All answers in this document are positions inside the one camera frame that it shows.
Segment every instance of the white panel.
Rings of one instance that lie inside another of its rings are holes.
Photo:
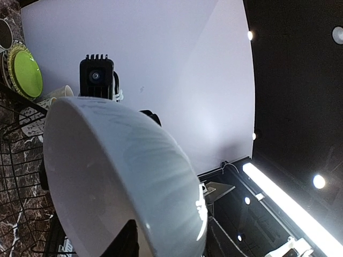
[[[157,113],[196,173],[251,156],[255,86],[241,0],[40,0],[22,9],[44,92],[79,92],[86,54],[115,62],[125,99]]]

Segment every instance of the black camera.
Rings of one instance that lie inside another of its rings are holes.
[[[114,63],[105,55],[87,55],[80,63],[80,96],[113,99],[119,93],[119,78]]]

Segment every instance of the marble countertop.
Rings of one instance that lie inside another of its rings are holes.
[[[0,0],[0,18],[9,23],[13,39],[24,43],[19,3]],[[49,193],[40,187],[42,143],[20,128],[10,133],[9,141],[3,137],[3,122],[19,124],[19,114],[11,111],[17,107],[0,89],[0,256],[44,256],[56,217]]]

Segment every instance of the cup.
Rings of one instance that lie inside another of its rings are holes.
[[[46,99],[42,102],[39,102],[38,105],[43,107],[44,109],[49,109],[53,102],[56,101],[55,97]],[[22,115],[19,115],[19,124],[25,125],[21,128],[23,133],[28,137],[32,137],[35,135],[42,135],[44,132],[44,124],[45,124],[45,117],[40,112],[37,112],[35,109],[31,107],[27,107],[20,112]]]
[[[9,24],[0,19],[0,53],[11,48],[13,34]]]
[[[43,99],[50,99],[50,98],[60,98],[60,97],[65,97],[65,96],[74,96],[74,92],[71,89],[70,86],[65,85],[64,87],[60,87],[52,92],[50,92],[49,94],[43,96]]]

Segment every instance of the linear light fixture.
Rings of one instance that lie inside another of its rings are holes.
[[[326,256],[336,257],[343,253],[341,243],[252,163],[245,164],[243,171],[294,221]]]

